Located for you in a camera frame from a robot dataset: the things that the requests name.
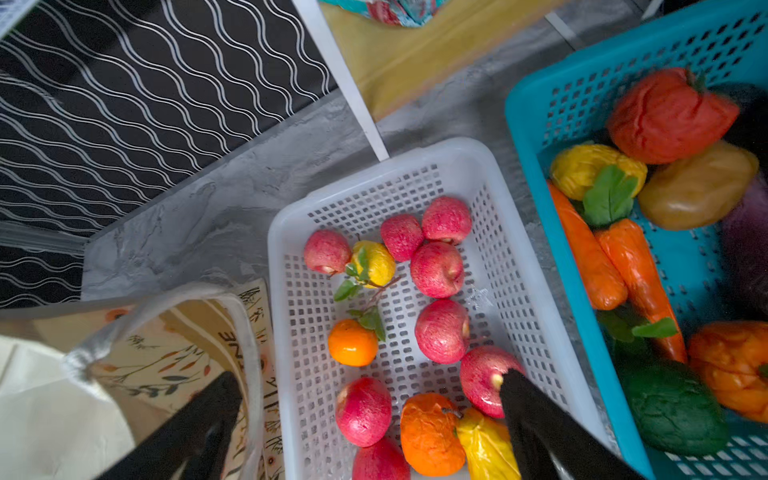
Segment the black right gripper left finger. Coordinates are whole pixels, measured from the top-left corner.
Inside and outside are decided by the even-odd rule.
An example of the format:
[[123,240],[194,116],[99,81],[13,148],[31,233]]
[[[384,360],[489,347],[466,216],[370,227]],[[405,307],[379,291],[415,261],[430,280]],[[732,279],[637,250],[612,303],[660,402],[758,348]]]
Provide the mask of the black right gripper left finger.
[[241,402],[235,375],[222,373],[100,477],[219,479]]

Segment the orange tangerine with leaves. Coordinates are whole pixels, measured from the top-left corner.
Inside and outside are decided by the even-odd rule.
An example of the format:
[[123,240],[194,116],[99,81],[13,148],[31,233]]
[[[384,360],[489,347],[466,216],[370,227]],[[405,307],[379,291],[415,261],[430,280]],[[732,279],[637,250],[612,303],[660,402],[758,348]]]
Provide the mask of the orange tangerine with leaves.
[[376,358],[379,344],[386,340],[383,320],[377,306],[350,310],[351,318],[337,322],[328,336],[328,350],[338,363],[365,367]]

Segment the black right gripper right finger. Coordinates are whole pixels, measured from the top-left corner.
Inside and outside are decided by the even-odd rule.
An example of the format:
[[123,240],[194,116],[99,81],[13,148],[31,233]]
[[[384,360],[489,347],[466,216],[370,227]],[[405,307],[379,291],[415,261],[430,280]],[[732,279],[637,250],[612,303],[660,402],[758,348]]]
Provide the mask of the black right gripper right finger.
[[500,389],[504,419],[523,479],[640,479],[527,377],[510,369]]

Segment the cream canvas grocery bag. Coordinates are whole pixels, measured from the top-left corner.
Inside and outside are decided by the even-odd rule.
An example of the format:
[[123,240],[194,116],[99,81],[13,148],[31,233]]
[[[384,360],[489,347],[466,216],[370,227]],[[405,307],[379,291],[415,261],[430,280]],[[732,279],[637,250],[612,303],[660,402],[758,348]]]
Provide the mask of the cream canvas grocery bag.
[[220,471],[263,479],[274,370],[263,280],[153,298],[1,305],[1,475],[92,479],[230,373],[241,401]]

